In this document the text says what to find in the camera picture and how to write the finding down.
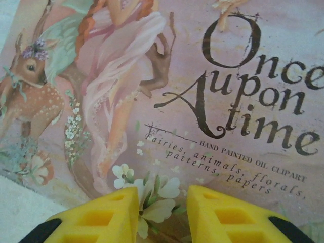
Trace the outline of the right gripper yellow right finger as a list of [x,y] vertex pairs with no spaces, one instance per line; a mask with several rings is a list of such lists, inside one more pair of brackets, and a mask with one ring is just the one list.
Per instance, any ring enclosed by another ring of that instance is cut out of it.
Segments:
[[187,215],[194,243],[312,242],[283,215],[198,185],[188,189]]

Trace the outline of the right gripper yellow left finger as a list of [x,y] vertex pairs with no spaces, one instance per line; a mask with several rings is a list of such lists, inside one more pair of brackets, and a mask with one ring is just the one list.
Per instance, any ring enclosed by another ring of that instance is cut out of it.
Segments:
[[138,216],[137,188],[128,187],[51,216],[22,241],[133,243]]

